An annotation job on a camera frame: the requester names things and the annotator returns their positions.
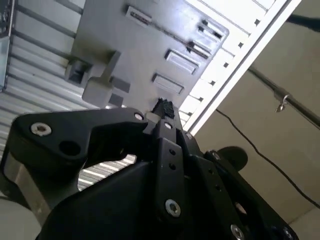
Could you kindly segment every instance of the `gray plastic panel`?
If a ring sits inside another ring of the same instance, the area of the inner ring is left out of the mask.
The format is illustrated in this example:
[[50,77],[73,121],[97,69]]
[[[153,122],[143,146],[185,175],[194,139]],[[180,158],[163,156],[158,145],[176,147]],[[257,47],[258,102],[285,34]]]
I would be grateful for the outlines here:
[[[149,16],[146,21],[151,19],[152,23],[142,26],[127,17],[129,6]],[[179,107],[222,42],[214,46],[215,51],[206,60],[194,52],[189,52],[178,40],[161,32],[158,26],[186,41],[204,42],[201,40],[206,37],[199,32],[199,25],[207,19],[207,16],[184,0],[88,1],[72,47],[72,55],[92,64],[105,65],[112,52],[120,51],[121,57],[113,75],[130,83],[129,94],[121,95],[125,106],[148,112],[153,109],[158,98],[162,97],[173,101]],[[228,35],[227,29],[223,26],[220,26],[220,29]],[[192,75],[166,61],[169,50],[198,63],[198,70]],[[177,95],[155,86],[155,73],[168,77],[185,90]]]
[[[85,0],[65,1],[81,10],[85,5]],[[11,35],[7,85],[0,93],[0,160],[11,123],[18,115],[96,108],[82,100],[83,88],[64,80],[74,42],[69,33],[77,31],[81,15],[53,0],[19,0],[19,4]],[[131,163],[128,157],[110,165],[113,170],[99,166],[99,173],[107,177]],[[92,167],[90,173],[80,173],[80,189],[103,179],[95,175],[96,170]]]

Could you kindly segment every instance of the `mounting hole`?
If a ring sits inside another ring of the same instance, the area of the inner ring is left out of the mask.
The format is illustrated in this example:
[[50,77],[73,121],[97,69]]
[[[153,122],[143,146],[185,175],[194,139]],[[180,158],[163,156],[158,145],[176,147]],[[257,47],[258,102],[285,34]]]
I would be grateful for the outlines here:
[[173,171],[176,170],[176,165],[173,163],[169,163],[169,168],[171,168]]
[[74,141],[62,141],[59,144],[62,153],[68,156],[76,156],[80,153],[80,146]]
[[215,189],[219,192],[221,192],[221,187],[219,185],[215,185]]
[[169,149],[169,152],[174,156],[174,155],[176,155],[176,152],[174,151],[174,150],[172,150],[172,149]]

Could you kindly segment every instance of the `black metal bracket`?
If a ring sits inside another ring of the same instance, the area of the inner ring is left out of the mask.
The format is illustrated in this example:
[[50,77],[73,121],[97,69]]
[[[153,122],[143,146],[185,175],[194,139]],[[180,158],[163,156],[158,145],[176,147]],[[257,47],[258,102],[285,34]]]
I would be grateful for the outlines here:
[[[34,212],[38,240],[298,239],[225,159],[204,155],[177,121],[179,115],[154,123],[132,108],[19,116],[0,164],[0,190]],[[127,154],[137,156],[135,164],[77,190],[82,168]]]

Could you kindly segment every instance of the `rectangular slot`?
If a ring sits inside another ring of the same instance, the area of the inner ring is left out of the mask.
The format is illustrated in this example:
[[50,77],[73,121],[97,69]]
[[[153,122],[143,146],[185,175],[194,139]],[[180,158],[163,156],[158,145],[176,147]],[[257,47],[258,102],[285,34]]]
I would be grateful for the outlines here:
[[211,34],[217,38],[218,40],[222,40],[223,37],[225,36],[224,33],[222,33],[219,28],[213,24],[212,22],[208,21],[208,20],[203,20],[202,23],[211,31]]
[[154,75],[153,83],[159,88],[178,95],[184,90],[183,86],[157,73]]
[[202,13],[206,14],[210,19],[214,19],[215,22],[218,22],[224,28],[228,29],[222,47],[236,55],[240,51],[240,47],[238,46],[239,42],[246,43],[248,40],[249,34],[248,32],[242,31],[240,28],[232,24],[230,21],[225,19],[223,16],[218,14],[212,7],[209,7],[204,0],[201,2],[199,0],[186,0],[189,4],[197,8]]
[[129,6],[125,16],[143,27],[148,26],[152,21],[150,16],[138,11],[132,6]]
[[165,59],[187,71],[191,75],[193,75],[199,68],[199,64],[197,62],[173,50],[169,50]]
[[208,57],[211,55],[211,49],[209,49],[208,47],[202,45],[201,43],[198,43],[197,41],[193,41],[192,42],[192,47],[194,49],[196,49],[197,51],[207,55]]

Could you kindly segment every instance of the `black plastic part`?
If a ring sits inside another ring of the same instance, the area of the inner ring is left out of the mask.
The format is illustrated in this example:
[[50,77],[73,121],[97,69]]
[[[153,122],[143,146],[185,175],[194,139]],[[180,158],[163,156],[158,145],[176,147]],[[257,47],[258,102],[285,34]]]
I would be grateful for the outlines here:
[[238,146],[226,146],[217,151],[239,172],[248,163],[246,151]]
[[220,157],[219,160],[215,159],[209,151],[204,155],[204,158],[214,163],[232,201],[244,208],[246,216],[243,224],[250,229],[253,239],[290,240],[283,231],[284,228],[287,228],[293,237],[292,239],[298,240],[299,238],[292,228],[241,177],[231,163],[223,156],[220,155]]
[[171,101],[168,101],[162,98],[159,98],[158,102],[156,103],[155,107],[152,110],[152,113],[160,116],[160,118],[162,119],[166,119],[166,117],[171,119],[175,118],[173,103]]
[[[234,240],[231,225],[246,240],[286,240],[283,229],[298,239],[223,156],[203,155],[194,137],[175,128],[178,117],[156,124],[135,114],[143,116],[132,108],[117,108],[16,118],[0,164],[5,182],[0,189],[23,197],[3,174],[10,152],[54,207],[38,240]],[[49,125],[52,133],[33,134],[30,127],[38,122]],[[135,164],[77,192],[81,168],[126,154],[137,156]],[[166,210],[168,199],[180,206],[178,217]]]
[[[179,145],[166,138],[158,140],[156,163],[155,207],[159,218],[168,224],[182,224],[185,213],[185,184],[183,153]],[[181,215],[174,218],[165,208],[167,200],[174,200],[182,209]]]
[[[22,115],[12,123],[7,146],[15,159],[48,177],[74,176],[83,166],[126,156],[128,141],[141,134],[148,124],[146,119],[135,118],[135,113],[143,116],[133,108]],[[49,125],[52,133],[33,134],[30,127],[39,122]],[[61,144],[66,141],[78,146],[77,154],[62,150]]]

